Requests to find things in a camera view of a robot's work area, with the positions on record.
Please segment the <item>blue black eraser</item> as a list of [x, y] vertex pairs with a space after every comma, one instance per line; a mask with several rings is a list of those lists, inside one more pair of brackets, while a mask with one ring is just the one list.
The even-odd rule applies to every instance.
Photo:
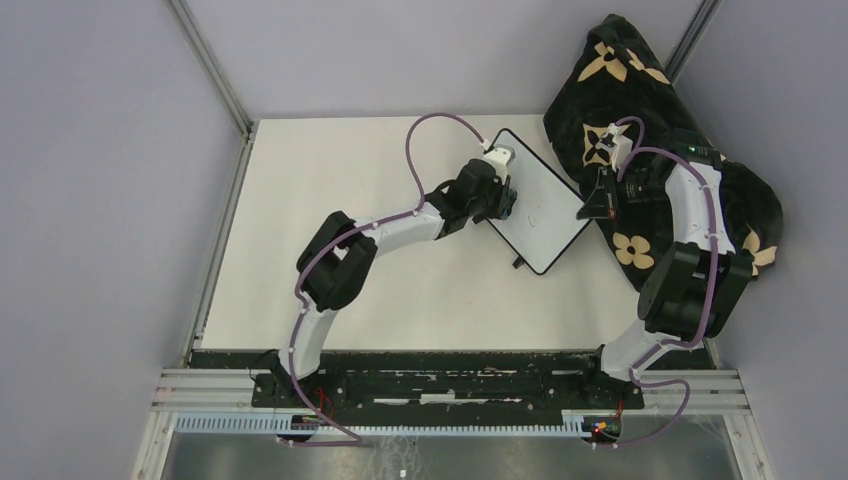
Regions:
[[517, 193], [511, 188], [504, 187], [499, 201], [499, 220], [505, 221], [510, 217], [516, 200]]

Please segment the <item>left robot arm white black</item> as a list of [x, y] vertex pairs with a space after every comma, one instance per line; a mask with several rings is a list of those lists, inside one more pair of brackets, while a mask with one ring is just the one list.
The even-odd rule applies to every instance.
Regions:
[[330, 214], [298, 258], [294, 293], [300, 302], [287, 346], [278, 352], [271, 374], [276, 392], [291, 406], [313, 397], [311, 377], [336, 315], [361, 293], [374, 261], [418, 242], [435, 241], [463, 229], [467, 222], [505, 220], [517, 200], [508, 168], [511, 156], [499, 149], [471, 159], [456, 178], [426, 194], [420, 206], [382, 219], [354, 220]]

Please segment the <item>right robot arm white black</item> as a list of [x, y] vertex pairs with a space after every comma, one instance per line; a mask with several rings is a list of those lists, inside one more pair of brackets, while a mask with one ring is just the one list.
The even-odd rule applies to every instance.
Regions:
[[652, 147], [656, 160], [671, 163], [659, 173], [630, 167], [640, 151], [627, 140], [606, 136], [599, 146], [611, 162], [598, 169], [578, 218], [617, 220], [627, 201], [668, 200], [673, 239], [641, 287], [636, 320], [596, 350], [577, 382], [581, 400], [596, 408], [666, 353], [693, 350], [717, 336], [752, 278], [751, 259], [737, 253], [724, 223], [716, 150], [680, 141], [670, 150]]

